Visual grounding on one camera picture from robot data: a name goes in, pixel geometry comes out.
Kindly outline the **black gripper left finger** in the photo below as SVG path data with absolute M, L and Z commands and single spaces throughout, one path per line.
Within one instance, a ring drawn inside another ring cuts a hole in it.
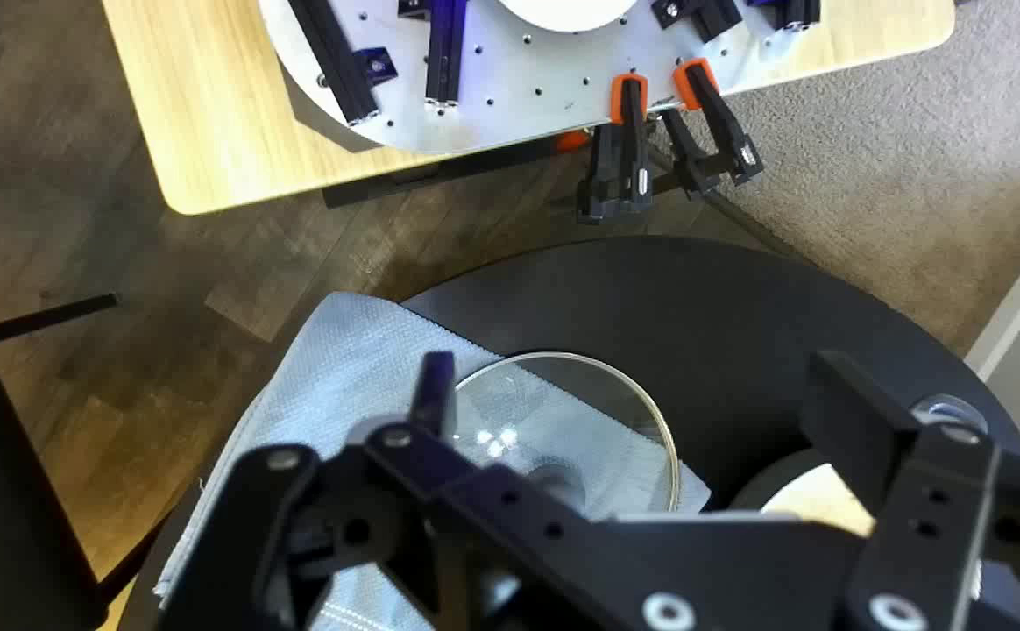
M 350 568 L 379 568 L 436 631 L 598 626 L 595 594 L 562 560 L 581 519 L 440 437 L 453 374 L 429 352 L 410 415 L 334 458 L 301 443 L 246 452 L 156 631 L 306 631 Z

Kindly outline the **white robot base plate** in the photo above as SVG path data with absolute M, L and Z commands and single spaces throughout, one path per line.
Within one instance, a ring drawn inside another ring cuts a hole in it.
M 469 153 L 608 124 L 615 81 L 644 109 L 681 104 L 676 70 L 703 61 L 720 95 L 800 73 L 829 23 L 782 20 L 776 0 L 258 0 L 306 124 L 361 151 Z

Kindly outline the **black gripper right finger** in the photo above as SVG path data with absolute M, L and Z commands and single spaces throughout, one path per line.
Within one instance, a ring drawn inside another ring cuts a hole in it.
M 805 362 L 800 424 L 871 514 L 841 597 L 852 626 L 1020 626 L 1011 605 L 974 601 L 983 560 L 1020 583 L 1020 452 L 959 422 L 919 422 L 841 352 Z

